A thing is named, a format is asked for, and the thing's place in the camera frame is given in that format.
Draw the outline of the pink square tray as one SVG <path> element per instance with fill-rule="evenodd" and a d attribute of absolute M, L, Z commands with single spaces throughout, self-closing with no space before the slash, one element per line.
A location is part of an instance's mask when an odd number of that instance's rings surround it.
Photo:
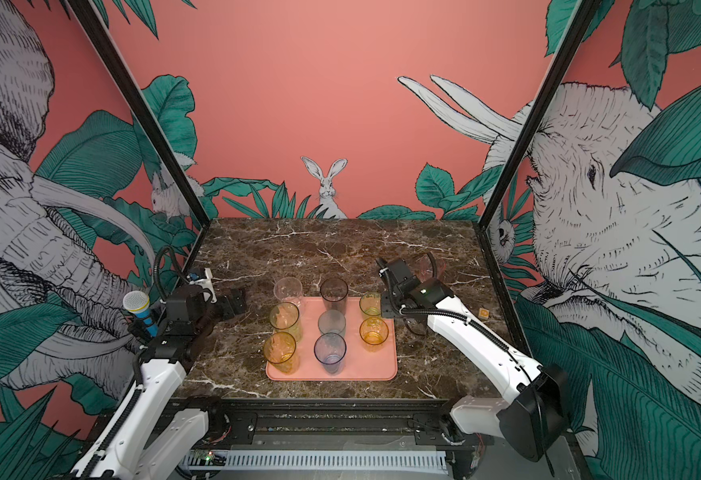
<path fill-rule="evenodd" d="M 359 310 L 359 298 L 350 297 L 346 302 L 346 356 L 342 368 L 330 374 L 314 356 L 314 343 L 320 337 L 318 317 L 324 313 L 324 302 L 320 297 L 304 297 L 300 306 L 302 339 L 296 347 L 298 368 L 294 373 L 284 373 L 272 364 L 266 364 L 266 375 L 274 381 L 390 381 L 397 374 L 397 352 L 393 321 L 384 320 L 388 327 L 388 338 L 382 346 L 366 347 L 359 328 L 363 318 Z"/>

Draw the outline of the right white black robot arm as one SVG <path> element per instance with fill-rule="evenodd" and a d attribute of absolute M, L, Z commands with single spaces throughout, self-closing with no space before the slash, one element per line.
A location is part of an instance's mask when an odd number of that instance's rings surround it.
<path fill-rule="evenodd" d="M 424 323 L 469 359 L 499 394 L 494 400 L 464 396 L 446 404 L 439 418 L 444 440 L 458 444 L 470 434 L 489 435 L 530 461 L 546 456 L 569 425 L 566 373 L 512 347 L 436 276 L 422 281 L 402 259 L 376 263 L 384 284 L 382 317 Z"/>

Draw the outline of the yellow short glass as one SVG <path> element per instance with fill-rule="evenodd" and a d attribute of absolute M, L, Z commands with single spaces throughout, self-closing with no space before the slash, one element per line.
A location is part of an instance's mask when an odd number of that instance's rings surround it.
<path fill-rule="evenodd" d="M 368 317 L 359 326 L 359 336 L 365 350 L 376 352 L 382 349 L 388 340 L 389 328 L 382 318 Z"/>

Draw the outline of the grey tall glass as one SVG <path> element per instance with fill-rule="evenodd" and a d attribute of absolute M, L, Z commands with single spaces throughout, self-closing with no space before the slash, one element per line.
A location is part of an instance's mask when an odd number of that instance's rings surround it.
<path fill-rule="evenodd" d="M 338 375 L 342 371 L 346 353 L 348 353 L 346 340 L 336 332 L 322 334 L 314 343 L 314 356 L 330 375 Z"/>

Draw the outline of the light green tall glass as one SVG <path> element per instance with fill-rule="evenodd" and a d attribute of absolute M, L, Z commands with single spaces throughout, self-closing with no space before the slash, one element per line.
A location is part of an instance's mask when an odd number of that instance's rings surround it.
<path fill-rule="evenodd" d="M 277 332 L 288 333 L 294 340 L 302 339 L 302 326 L 300 325 L 300 310 L 292 302 L 280 302 L 272 307 L 268 321 Z"/>

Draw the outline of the dark brown glass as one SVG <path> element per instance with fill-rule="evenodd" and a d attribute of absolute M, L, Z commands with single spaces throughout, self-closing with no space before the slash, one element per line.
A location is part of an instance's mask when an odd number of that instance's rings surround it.
<path fill-rule="evenodd" d="M 348 284 L 338 277 L 324 280 L 320 284 L 320 296 L 324 302 L 326 310 L 338 311 L 346 314 L 346 304 L 348 304 Z"/>

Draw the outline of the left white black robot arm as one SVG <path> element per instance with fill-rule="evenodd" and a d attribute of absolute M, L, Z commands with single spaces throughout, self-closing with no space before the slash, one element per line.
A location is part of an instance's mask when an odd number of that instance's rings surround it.
<path fill-rule="evenodd" d="M 232 420 L 222 402 L 172 396 L 194 367 L 216 324 L 246 313 L 246 292 L 215 294 L 184 284 L 156 316 L 156 335 L 138 354 L 126 399 L 90 449 L 64 479 L 166 479 L 196 444 L 230 437 Z"/>

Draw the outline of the clear glass tumbler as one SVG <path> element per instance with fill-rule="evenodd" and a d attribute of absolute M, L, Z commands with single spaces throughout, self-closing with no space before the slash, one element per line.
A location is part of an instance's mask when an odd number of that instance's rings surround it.
<path fill-rule="evenodd" d="M 284 277 L 274 284 L 274 296 L 279 302 L 300 305 L 302 297 L 304 297 L 302 282 L 296 277 Z"/>

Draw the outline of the teal wine glass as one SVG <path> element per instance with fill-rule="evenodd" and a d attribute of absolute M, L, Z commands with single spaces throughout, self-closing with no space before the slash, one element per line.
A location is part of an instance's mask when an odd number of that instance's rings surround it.
<path fill-rule="evenodd" d="M 322 335 L 336 333 L 344 336 L 346 334 L 346 316 L 338 310 L 326 310 L 318 317 L 318 330 Z"/>

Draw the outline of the amber tall glass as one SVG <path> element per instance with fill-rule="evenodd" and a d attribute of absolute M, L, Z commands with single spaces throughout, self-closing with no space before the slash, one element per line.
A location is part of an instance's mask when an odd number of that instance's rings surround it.
<path fill-rule="evenodd" d="M 298 342 L 288 332 L 276 332 L 264 342 L 264 358 L 269 366 L 283 374 L 294 374 L 300 366 Z"/>

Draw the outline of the green short glass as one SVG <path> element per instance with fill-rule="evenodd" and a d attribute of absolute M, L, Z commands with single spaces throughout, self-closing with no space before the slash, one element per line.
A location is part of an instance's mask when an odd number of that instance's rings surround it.
<path fill-rule="evenodd" d="M 367 292 L 360 297 L 359 309 L 363 319 L 379 317 L 381 314 L 381 295 L 379 292 Z"/>

